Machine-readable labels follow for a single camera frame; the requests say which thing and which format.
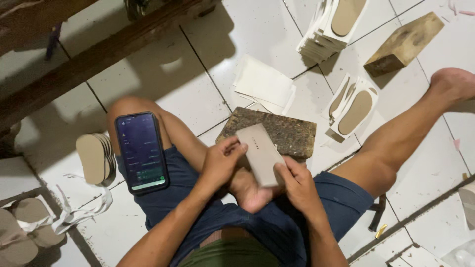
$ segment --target man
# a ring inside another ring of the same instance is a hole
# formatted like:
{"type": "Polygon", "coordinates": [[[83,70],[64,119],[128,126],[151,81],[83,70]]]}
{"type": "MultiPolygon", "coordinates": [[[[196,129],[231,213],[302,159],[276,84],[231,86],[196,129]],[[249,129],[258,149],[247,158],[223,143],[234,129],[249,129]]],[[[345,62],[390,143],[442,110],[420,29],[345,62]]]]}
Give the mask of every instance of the man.
{"type": "Polygon", "coordinates": [[[359,153],[330,173],[312,178],[305,165],[284,157],[286,166],[275,166],[285,181],[282,196],[258,188],[249,172],[235,172],[247,150],[236,137],[208,148],[153,101],[125,97],[108,113],[120,169],[114,119],[151,111],[159,121],[171,185],[135,197],[147,215],[149,232],[118,266],[348,266],[337,242],[391,188],[401,165],[438,118],[474,96],[475,75],[439,70],[414,106],[381,126],[359,153]],[[223,187],[238,206],[223,205],[215,197],[223,187]]]}

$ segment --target navy blue shorts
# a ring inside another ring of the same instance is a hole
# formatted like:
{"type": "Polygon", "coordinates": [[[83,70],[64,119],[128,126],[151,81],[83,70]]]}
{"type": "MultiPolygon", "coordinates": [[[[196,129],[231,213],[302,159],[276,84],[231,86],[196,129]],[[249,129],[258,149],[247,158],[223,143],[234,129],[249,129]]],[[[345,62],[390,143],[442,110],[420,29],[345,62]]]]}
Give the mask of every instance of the navy blue shorts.
{"type": "MultiPolygon", "coordinates": [[[[165,160],[170,174],[170,186],[134,198],[147,216],[145,225],[148,230],[189,194],[199,176],[175,146],[165,150],[165,160]]],[[[120,156],[117,157],[117,162],[119,171],[125,176],[120,156]]],[[[314,181],[332,231],[339,241],[374,200],[355,183],[328,172],[318,174],[314,181]]],[[[177,266],[193,249],[199,248],[204,239],[228,226],[246,229],[277,257],[281,266],[306,265],[309,241],[305,218],[286,196],[281,196],[255,214],[236,204],[224,205],[220,199],[212,199],[179,246],[170,266],[177,266]]]]}

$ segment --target smartphone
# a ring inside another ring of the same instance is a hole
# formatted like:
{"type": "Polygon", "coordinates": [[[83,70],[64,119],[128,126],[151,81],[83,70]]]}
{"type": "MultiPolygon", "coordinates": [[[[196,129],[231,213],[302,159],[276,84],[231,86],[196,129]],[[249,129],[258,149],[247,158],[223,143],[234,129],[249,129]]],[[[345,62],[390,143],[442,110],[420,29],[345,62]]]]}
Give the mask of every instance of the smartphone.
{"type": "Polygon", "coordinates": [[[117,117],[115,131],[129,192],[137,195],[167,188],[170,178],[155,115],[144,112],[117,117]]]}

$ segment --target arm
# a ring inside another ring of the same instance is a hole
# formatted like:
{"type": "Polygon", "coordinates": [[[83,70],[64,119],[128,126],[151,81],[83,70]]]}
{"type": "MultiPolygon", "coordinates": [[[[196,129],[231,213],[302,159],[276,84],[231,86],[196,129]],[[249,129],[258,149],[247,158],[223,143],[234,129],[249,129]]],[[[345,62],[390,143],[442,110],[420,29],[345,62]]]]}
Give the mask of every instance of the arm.
{"type": "Polygon", "coordinates": [[[236,162],[246,151],[247,145],[240,145],[236,137],[210,147],[202,175],[190,194],[142,237],[117,266],[168,266],[206,203],[229,180],[236,162]]]}
{"type": "Polygon", "coordinates": [[[284,157],[284,160],[287,166],[278,163],[275,168],[284,179],[290,202],[307,220],[312,267],[348,267],[330,229],[312,174],[292,158],[284,157]]]}

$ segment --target hand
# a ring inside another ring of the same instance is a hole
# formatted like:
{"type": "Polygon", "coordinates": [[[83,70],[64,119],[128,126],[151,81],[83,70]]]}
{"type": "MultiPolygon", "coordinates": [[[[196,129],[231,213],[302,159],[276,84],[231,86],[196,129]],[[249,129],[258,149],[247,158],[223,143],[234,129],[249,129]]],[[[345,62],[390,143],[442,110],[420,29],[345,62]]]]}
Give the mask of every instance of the hand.
{"type": "Polygon", "coordinates": [[[229,192],[236,198],[238,205],[249,213],[256,213],[274,197],[280,195],[282,187],[259,187],[252,172],[244,167],[234,172],[229,192]]]}
{"type": "Polygon", "coordinates": [[[208,148],[203,171],[198,182],[213,193],[227,183],[238,160],[247,152],[247,144],[240,144],[236,136],[208,148]]]}
{"type": "Polygon", "coordinates": [[[326,217],[310,171],[290,157],[283,156],[283,159],[287,166],[277,163],[275,169],[285,182],[287,197],[292,205],[307,218],[316,214],[326,217]]]}

